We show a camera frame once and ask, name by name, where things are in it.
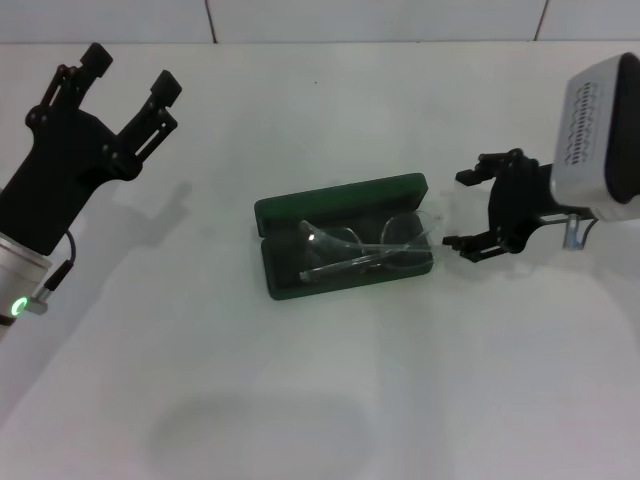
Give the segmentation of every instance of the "white camera housing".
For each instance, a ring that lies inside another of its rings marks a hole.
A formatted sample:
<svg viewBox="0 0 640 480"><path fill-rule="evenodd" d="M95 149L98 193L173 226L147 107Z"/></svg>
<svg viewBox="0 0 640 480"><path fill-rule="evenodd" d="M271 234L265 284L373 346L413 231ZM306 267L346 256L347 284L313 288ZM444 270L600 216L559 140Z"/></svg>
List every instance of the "white camera housing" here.
<svg viewBox="0 0 640 480"><path fill-rule="evenodd" d="M625 53L568 84L551 193L605 221L640 218L640 60Z"/></svg>

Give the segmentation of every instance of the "eyeglasses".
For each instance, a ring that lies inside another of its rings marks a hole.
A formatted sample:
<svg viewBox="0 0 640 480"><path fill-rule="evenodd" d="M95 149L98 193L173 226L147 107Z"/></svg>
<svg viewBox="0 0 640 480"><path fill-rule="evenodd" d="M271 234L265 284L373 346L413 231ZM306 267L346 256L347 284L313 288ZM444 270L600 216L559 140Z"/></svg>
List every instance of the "eyeglasses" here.
<svg viewBox="0 0 640 480"><path fill-rule="evenodd" d="M373 270L398 271L433 265L430 233L439 218L426 212L401 213L384 224L379 244L363 243L348 227L320 229L306 220L299 224L304 237L305 283L361 275Z"/></svg>

